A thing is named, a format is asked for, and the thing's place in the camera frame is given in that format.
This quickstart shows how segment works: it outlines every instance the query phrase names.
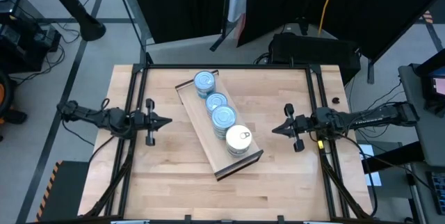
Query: can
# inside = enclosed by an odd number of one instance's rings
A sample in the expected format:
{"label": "can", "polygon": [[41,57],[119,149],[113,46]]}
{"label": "can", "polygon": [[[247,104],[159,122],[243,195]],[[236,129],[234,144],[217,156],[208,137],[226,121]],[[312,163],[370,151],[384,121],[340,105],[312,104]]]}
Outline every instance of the can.
{"label": "can", "polygon": [[202,99],[207,98],[207,96],[215,92],[216,88],[215,77],[209,71],[198,72],[195,75],[193,82],[195,83],[197,94]]}
{"label": "can", "polygon": [[211,121],[216,137],[225,140],[227,130],[236,122],[236,112],[228,105],[217,106],[211,114]]}
{"label": "can", "polygon": [[211,113],[218,106],[227,105],[227,98],[222,93],[212,93],[206,99],[207,113],[211,117]]}
{"label": "can", "polygon": [[252,133],[243,125],[230,127],[225,135],[227,151],[233,157],[242,157],[252,142]]}

